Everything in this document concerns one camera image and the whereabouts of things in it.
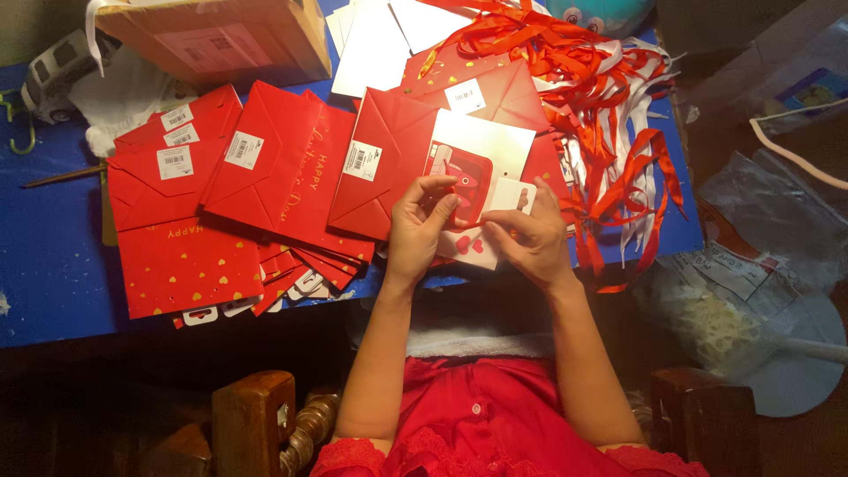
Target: forearm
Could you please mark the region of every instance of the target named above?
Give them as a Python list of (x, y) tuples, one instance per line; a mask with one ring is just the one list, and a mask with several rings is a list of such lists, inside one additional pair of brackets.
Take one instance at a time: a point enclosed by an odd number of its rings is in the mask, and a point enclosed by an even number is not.
[(644, 442), (595, 326), (583, 287), (548, 294), (566, 420), (595, 446)]
[(334, 439), (367, 438), (388, 454), (404, 390), (413, 285), (387, 278), (344, 388)]

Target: chair armrest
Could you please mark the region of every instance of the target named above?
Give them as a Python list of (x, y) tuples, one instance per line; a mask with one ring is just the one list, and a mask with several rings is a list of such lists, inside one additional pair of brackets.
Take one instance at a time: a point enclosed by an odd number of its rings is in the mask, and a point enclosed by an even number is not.
[(217, 390), (212, 394), (216, 475), (293, 477), (332, 434), (339, 397), (327, 393), (310, 393), (295, 416), (290, 373), (255, 373)]
[(694, 368), (653, 373), (653, 447), (697, 461), (713, 477), (760, 477), (754, 394)]

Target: woman's right hand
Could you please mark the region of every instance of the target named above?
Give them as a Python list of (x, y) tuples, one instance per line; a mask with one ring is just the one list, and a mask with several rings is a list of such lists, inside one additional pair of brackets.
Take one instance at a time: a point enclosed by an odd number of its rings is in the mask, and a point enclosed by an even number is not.
[[(536, 199), (530, 215), (520, 210), (490, 210), (483, 214), (484, 232), (498, 244), (507, 260), (550, 294), (579, 288), (566, 242), (567, 227), (559, 200), (541, 178), (533, 179)], [(509, 234), (514, 228), (524, 236), (519, 244)]]

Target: cardboard box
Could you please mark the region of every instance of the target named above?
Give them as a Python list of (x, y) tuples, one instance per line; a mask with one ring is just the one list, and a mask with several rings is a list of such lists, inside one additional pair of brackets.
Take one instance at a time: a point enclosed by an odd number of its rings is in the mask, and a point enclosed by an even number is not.
[(98, 10), (97, 27), (198, 90), (261, 80), (284, 86), (330, 78), (316, 0), (134, 2)]

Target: blue table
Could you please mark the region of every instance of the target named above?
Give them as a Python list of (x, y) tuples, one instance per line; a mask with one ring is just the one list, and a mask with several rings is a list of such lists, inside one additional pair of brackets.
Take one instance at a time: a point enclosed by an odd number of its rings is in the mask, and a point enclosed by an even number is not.
[[(321, 0), (325, 14), (340, 8), (347, 0)], [(642, 36), (656, 41), (652, 32)], [(330, 46), (333, 69), (338, 55)], [(26, 65), (0, 69), (0, 90), (20, 87)], [(306, 88), (337, 107), (352, 107), (349, 99), (330, 97), (332, 80), (286, 88), (301, 93)], [(700, 225), (689, 182), (680, 139), (668, 99), (654, 101), (650, 111), (668, 120), (650, 119), (651, 127), (661, 129), (672, 161), (678, 170), (687, 221), (676, 208), (669, 207), (661, 230), (659, 255), (703, 249)], [(126, 331), (158, 323), (167, 317), (149, 317), (130, 322), (121, 277), (120, 258), (115, 247), (101, 243), (101, 200), (98, 177), (21, 189), (26, 182), (73, 171), (98, 163), (85, 142), (86, 121), (75, 115), (57, 126), (36, 123), (36, 147), (28, 155), (12, 153), (8, 138), (28, 143), (24, 116), (10, 126), (0, 121), (0, 206), (3, 231), (0, 233), (0, 347), (29, 345), (45, 341), (79, 338)], [(661, 172), (657, 170), (657, 189)], [(607, 262), (620, 260), (620, 231), (605, 231), (600, 239)], [(630, 260), (638, 257), (631, 242), (625, 251)], [(490, 272), (461, 264), (432, 272), (421, 286), (433, 288), (483, 279)], [(374, 296), (382, 281), (382, 269), (371, 266), (363, 278), (354, 280), (344, 299)], [(304, 300), (296, 306), (311, 306), (325, 300)]]

